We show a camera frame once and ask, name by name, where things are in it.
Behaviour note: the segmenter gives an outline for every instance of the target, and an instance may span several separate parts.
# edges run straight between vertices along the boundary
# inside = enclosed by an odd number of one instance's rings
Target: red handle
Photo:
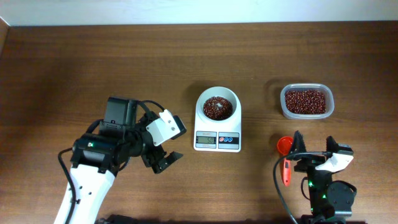
[[[290,185],[291,176],[292,173],[290,171],[290,160],[284,159],[284,172],[282,174],[282,180],[286,187]]]

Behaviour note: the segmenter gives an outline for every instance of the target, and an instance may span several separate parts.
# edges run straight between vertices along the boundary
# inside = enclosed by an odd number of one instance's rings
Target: wooden table
[[[284,218],[272,181],[275,144],[300,130],[309,151],[325,150],[329,135],[352,146],[354,161],[334,175],[358,188],[350,220],[396,223],[397,27],[317,22],[11,28],[0,59],[0,223],[54,221],[67,184],[57,153],[103,117],[111,95],[155,100],[179,115],[188,131],[164,144],[166,151],[184,154],[164,173],[154,175],[133,159],[98,217]],[[283,117],[281,89],[304,82],[330,87],[336,105],[331,117]],[[241,101],[240,153],[193,149],[195,103],[211,86],[228,87]],[[293,174],[290,187],[282,188],[296,217],[310,214],[300,193],[303,176]]]

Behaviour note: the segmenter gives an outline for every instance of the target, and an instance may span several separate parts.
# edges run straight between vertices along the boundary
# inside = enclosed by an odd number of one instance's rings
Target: kitchen scale
[[[220,96],[232,104],[232,115],[222,121],[208,118],[203,112],[206,100]],[[225,87],[204,91],[197,101],[193,148],[198,151],[239,152],[242,141],[242,107],[234,92]]]

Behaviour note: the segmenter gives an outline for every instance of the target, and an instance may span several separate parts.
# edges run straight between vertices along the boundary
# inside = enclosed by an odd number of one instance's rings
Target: red bean
[[[318,90],[287,91],[285,93],[287,109],[297,114],[326,113],[325,94]]]
[[[232,110],[231,102],[220,96],[211,97],[203,105],[205,115],[216,121],[229,118],[232,115]]]

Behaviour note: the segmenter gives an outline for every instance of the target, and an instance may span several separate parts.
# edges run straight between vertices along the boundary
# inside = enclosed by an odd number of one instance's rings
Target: scale control panel
[[[196,147],[208,149],[239,149],[239,133],[197,131]]]

